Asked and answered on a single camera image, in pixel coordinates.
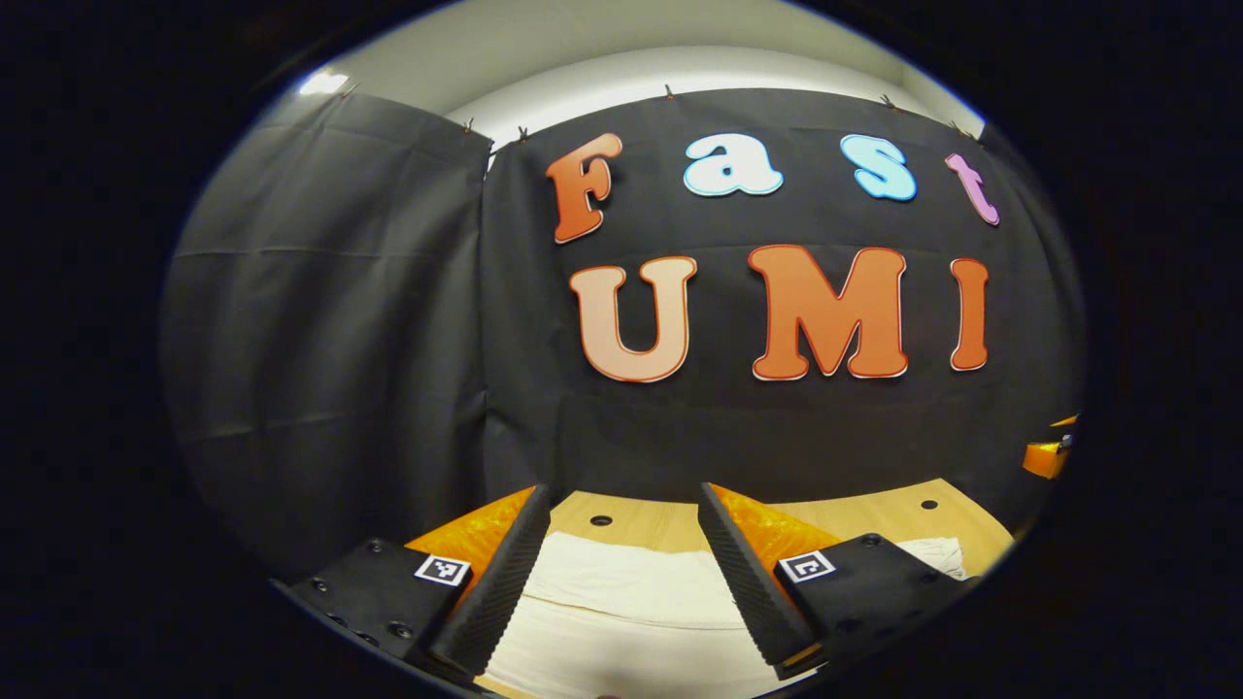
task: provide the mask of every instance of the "black fabric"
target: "black fabric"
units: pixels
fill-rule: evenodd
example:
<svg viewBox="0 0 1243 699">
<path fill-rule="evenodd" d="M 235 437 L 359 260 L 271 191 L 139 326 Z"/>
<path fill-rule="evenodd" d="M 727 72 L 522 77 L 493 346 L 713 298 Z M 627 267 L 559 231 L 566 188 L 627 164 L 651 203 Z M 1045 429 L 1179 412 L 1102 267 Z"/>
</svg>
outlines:
<svg viewBox="0 0 1243 699">
<path fill-rule="evenodd" d="M 558 245 L 544 177 L 556 159 L 612 132 L 613 189 L 597 231 Z M 695 139 L 737 132 L 768 149 L 784 184 L 767 197 L 699 197 L 682 184 Z M 855 183 L 842 138 L 886 138 L 917 182 L 910 201 L 878 200 Z M 1001 225 L 976 214 L 945 158 L 958 153 L 984 182 Z M 487 486 L 533 481 L 563 491 L 690 501 L 713 481 L 763 501 L 839 498 L 946 478 L 1008 526 L 1047 488 L 1021 464 L 1029 435 L 1079 409 L 1085 328 L 1076 272 L 1053 213 L 1030 182 L 973 141 L 883 104 L 786 90 L 726 90 L 604 109 L 500 150 L 484 188 L 480 259 L 488 391 Z M 813 367 L 796 382 L 761 382 L 766 294 L 747 255 L 805 245 L 834 289 L 860 248 L 906 257 L 904 352 L 896 379 Z M 587 362 L 572 274 L 617 265 L 622 340 L 655 340 L 650 285 L 638 270 L 690 255 L 690 348 L 681 369 L 622 383 Z M 957 345 L 956 257 L 988 267 L 986 367 L 950 367 Z M 805 340 L 803 354 L 812 357 Z"/>
<path fill-rule="evenodd" d="M 291 96 L 186 223 L 162 310 L 174 429 L 204 500 L 278 576 L 486 501 L 490 146 L 385 100 Z"/>
</svg>

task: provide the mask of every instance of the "table surface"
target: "table surface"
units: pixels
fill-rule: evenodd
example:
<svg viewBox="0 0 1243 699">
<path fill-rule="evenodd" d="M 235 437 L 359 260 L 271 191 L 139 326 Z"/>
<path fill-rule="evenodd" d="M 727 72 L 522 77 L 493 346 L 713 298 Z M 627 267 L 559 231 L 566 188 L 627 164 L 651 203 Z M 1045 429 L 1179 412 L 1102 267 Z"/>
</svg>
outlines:
<svg viewBox="0 0 1243 699">
<path fill-rule="evenodd" d="M 1014 541 L 1001 522 L 942 479 L 853 498 L 771 506 L 843 540 L 864 534 L 879 534 L 895 542 L 957 537 L 968 576 L 987 572 Z M 613 521 L 605 526 L 593 525 L 592 519 L 599 515 Z M 548 534 L 557 531 L 667 553 L 710 550 L 694 502 L 576 491 L 552 510 Z M 530 694 L 486 677 L 475 682 L 511 699 L 532 699 Z"/>
</svg>

